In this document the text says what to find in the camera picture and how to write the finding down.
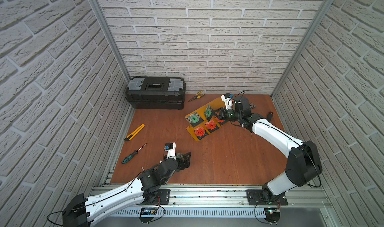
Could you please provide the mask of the red tea bag small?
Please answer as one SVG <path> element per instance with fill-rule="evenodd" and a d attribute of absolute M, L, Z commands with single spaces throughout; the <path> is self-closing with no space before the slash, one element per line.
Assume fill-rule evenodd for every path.
<path fill-rule="evenodd" d="M 206 122 L 204 124 L 204 126 L 208 130 L 209 133 L 213 133 L 214 131 L 219 129 L 219 126 L 217 125 L 217 123 L 213 119 L 211 119 L 209 122 Z"/>

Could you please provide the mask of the green tea bag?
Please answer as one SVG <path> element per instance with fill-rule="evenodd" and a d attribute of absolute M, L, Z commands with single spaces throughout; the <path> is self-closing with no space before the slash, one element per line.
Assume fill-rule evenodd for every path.
<path fill-rule="evenodd" d="M 182 154 L 177 154 L 176 160 L 177 160 L 179 163 L 183 163 L 183 162 L 184 162 L 184 155 L 182 155 Z"/>
<path fill-rule="evenodd" d="M 199 115 L 198 112 L 194 112 L 186 116 L 186 120 L 190 123 L 192 127 L 196 127 L 204 121 L 204 119 Z"/>
<path fill-rule="evenodd" d="M 207 121 L 210 122 L 212 117 L 214 116 L 213 108 L 208 104 L 205 111 L 204 116 L 206 117 Z"/>

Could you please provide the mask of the red tea bag large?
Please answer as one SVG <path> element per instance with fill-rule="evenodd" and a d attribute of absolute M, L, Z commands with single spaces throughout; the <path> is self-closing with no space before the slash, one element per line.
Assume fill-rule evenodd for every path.
<path fill-rule="evenodd" d="M 195 136 L 198 138 L 198 140 L 201 140 L 202 138 L 204 138 L 205 136 L 208 135 L 208 132 L 206 131 L 206 129 L 204 127 L 198 127 L 196 129 L 193 130 Z"/>

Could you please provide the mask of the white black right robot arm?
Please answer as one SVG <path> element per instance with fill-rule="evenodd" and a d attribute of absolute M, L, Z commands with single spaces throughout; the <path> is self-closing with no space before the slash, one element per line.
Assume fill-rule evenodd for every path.
<path fill-rule="evenodd" d="M 315 143 L 294 138 L 272 125 L 269 119 L 253 113 L 249 100 L 244 96 L 226 93 L 221 100 L 225 106 L 219 109 L 220 120 L 238 122 L 240 127 L 267 140 L 287 158 L 285 170 L 263 185 L 261 202 L 275 202 L 286 191 L 302 187 L 323 172 Z"/>

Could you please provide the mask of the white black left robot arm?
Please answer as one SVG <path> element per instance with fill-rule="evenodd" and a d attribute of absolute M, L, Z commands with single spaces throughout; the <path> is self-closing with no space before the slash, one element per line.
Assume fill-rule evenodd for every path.
<path fill-rule="evenodd" d="M 129 183 L 100 195 L 74 197 L 62 213 L 64 227 L 93 227 L 100 221 L 125 208 L 153 204 L 158 200 L 158 190 L 175 172 L 187 169 L 191 153 L 175 156 L 169 154 L 160 164 L 140 172 Z"/>

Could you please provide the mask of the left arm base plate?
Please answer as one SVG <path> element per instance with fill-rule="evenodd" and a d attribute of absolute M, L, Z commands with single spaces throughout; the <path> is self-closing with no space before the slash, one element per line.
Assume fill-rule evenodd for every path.
<path fill-rule="evenodd" d="M 148 205 L 168 205 L 170 199 L 170 189 L 159 189 L 150 193 L 147 198 Z"/>

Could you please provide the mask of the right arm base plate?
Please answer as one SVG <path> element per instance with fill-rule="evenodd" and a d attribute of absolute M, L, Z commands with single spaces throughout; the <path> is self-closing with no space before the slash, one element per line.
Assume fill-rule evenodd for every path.
<path fill-rule="evenodd" d="M 250 206 L 275 205 L 287 206 L 288 201 L 285 192 L 274 196 L 267 190 L 246 190 L 247 200 Z"/>

